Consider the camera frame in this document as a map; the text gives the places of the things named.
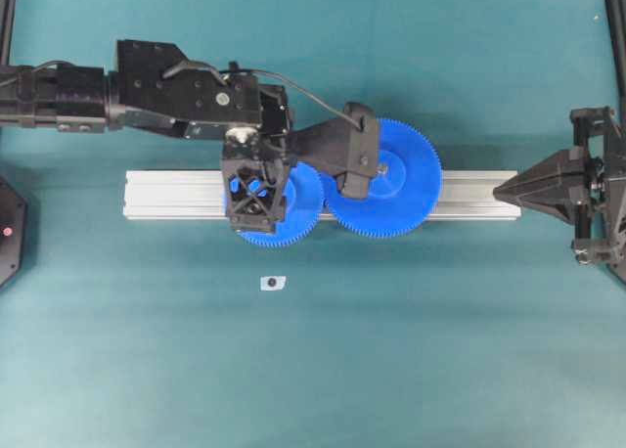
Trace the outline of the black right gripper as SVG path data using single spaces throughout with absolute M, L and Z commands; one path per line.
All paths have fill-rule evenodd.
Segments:
M 581 265 L 622 264 L 622 129 L 610 107 L 570 113 L 573 148 L 560 150 L 493 190 L 496 200 L 573 223 Z M 573 191 L 542 191 L 574 179 Z

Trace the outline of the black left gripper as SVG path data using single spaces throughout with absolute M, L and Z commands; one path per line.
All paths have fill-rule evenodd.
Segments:
M 217 71 L 214 128 L 222 134 L 221 171 L 225 214 L 235 231 L 275 234 L 287 216 L 291 174 L 286 136 L 291 128 L 284 88 L 265 85 L 249 72 Z M 259 180 L 255 192 L 250 185 Z M 260 220 L 258 203 L 261 207 Z

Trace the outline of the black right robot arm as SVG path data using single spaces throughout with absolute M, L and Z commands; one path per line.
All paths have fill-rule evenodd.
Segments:
M 517 174 L 493 196 L 573 226 L 576 261 L 604 265 L 624 282 L 625 132 L 609 107 L 574 110 L 570 121 L 572 148 Z

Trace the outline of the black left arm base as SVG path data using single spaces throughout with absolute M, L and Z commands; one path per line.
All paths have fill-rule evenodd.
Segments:
M 1 177 L 0 198 L 0 279 L 4 287 L 21 268 L 27 203 L 4 177 Z

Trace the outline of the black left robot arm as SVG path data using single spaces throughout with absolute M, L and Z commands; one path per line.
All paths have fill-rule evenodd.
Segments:
M 225 214 L 238 232 L 273 234 L 287 216 L 291 171 L 286 92 L 235 63 L 190 60 L 176 45 L 116 43 L 116 66 L 66 61 L 1 67 L 1 123 L 60 132 L 134 128 L 176 140 L 222 144 Z

